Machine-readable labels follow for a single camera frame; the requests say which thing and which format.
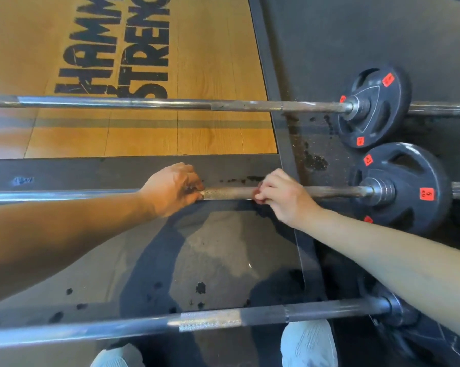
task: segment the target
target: forearm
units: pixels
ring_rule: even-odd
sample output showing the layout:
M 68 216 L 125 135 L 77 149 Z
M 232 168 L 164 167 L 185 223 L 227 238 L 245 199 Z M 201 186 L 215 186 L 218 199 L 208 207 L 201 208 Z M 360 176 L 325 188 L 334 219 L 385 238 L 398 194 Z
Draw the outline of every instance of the forearm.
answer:
M 460 334 L 460 250 L 324 210 L 301 230 L 357 262 L 406 302 Z
M 154 217 L 150 204 L 137 193 L 0 206 L 0 299 Z

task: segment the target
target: white shoe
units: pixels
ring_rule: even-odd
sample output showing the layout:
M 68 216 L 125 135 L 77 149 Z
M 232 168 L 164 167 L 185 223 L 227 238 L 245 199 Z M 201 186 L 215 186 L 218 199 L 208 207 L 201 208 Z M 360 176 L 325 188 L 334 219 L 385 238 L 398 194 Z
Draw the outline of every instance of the white shoe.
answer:
M 145 367 L 140 351 L 132 344 L 121 348 L 103 350 L 90 367 Z
M 283 367 L 338 367 L 332 329 L 327 320 L 293 322 L 281 337 Z

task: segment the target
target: wooden platform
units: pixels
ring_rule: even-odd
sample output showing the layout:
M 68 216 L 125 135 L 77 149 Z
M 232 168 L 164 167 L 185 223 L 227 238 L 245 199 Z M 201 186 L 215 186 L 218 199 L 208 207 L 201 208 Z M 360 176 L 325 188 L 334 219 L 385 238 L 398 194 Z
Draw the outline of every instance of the wooden platform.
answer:
M 0 94 L 267 99 L 247 0 L 0 0 Z M 275 152 L 268 113 L 0 109 L 0 159 Z

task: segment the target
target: weight plate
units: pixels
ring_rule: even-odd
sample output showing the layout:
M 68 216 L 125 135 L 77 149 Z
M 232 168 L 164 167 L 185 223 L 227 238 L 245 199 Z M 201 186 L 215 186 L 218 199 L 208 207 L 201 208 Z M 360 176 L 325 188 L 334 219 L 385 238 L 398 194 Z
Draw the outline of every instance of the weight plate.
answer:
M 411 100 L 412 86 L 403 69 L 384 66 L 362 71 L 341 102 L 363 103 L 363 108 L 339 115 L 339 137 L 353 148 L 381 144 L 398 130 Z
M 452 188 L 434 155 L 407 143 L 388 143 L 371 149 L 351 170 L 349 185 L 366 178 L 393 184 L 394 199 L 371 206 L 367 199 L 351 199 L 356 217 L 366 222 L 427 234 L 447 216 Z

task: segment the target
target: person's right arm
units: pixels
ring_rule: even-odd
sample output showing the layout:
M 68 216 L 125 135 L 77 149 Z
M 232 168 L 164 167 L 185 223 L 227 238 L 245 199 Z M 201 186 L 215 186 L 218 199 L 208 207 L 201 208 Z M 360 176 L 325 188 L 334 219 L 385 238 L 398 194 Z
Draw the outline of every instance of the person's right arm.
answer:
M 460 250 L 318 206 L 284 171 L 256 191 L 276 217 L 344 254 L 422 313 L 460 335 Z

